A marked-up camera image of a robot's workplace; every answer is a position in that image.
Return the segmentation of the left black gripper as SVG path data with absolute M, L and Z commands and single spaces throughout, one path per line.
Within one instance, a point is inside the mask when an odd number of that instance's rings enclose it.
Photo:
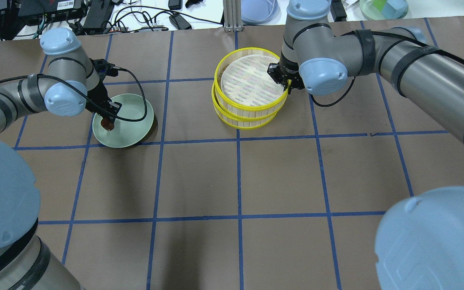
M 87 76 L 87 84 L 94 85 L 94 87 L 88 90 L 89 100 L 86 101 L 85 109 L 115 123 L 115 116 L 120 111 L 122 104 L 111 101 L 103 80 L 105 77 L 117 77 L 118 69 L 105 59 L 90 59 L 90 61 L 93 68 Z

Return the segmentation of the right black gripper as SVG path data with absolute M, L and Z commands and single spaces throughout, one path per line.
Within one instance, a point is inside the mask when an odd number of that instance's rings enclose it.
M 302 77 L 296 62 L 281 58 L 278 63 L 270 63 L 267 73 L 276 84 L 282 85 L 291 94 L 293 89 L 302 90 Z

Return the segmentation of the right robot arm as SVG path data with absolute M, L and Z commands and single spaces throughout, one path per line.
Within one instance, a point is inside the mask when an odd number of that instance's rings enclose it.
M 417 28 L 357 30 L 336 37 L 330 0 L 291 0 L 281 57 L 269 75 L 315 97 L 348 77 L 379 73 L 464 145 L 464 60 L 424 43 Z M 464 290 L 464 186 L 402 200 L 376 231 L 376 272 L 383 290 Z

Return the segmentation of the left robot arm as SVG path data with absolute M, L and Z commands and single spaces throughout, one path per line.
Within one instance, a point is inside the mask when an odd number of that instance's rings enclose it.
M 42 35 L 49 61 L 44 74 L 0 81 L 0 134 L 32 114 L 72 117 L 84 110 L 114 118 L 112 103 L 95 61 L 68 28 Z M 82 290 L 83 285 L 37 235 L 40 193 L 36 178 L 15 144 L 0 141 L 0 290 Z

